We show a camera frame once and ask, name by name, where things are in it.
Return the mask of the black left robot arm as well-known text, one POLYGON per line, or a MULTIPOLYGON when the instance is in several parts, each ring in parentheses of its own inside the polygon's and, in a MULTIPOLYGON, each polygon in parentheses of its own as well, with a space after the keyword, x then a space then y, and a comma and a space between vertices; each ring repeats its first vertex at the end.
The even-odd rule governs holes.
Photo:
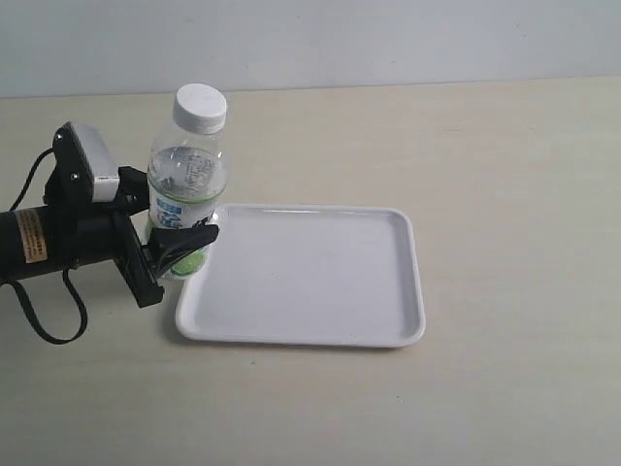
POLYGON ((158 280, 213 243, 219 228, 202 220, 185 229, 154 227, 142 243, 131 216, 149 208, 147 174, 123 166, 119 175, 114 200, 94 203, 74 183, 63 186, 53 172, 43 206, 3 213, 1 279, 17 282, 112 261, 139 307, 160 303, 164 288, 158 280))

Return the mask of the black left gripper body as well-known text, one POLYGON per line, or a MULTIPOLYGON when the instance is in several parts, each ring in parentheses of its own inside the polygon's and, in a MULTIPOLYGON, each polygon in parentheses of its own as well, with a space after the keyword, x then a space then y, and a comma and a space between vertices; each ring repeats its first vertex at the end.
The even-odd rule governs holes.
POLYGON ((158 304, 164 297, 164 288, 131 220, 147 208, 146 197, 132 194, 93 203, 79 213, 72 240, 74 267, 112 261, 141 308, 158 304))

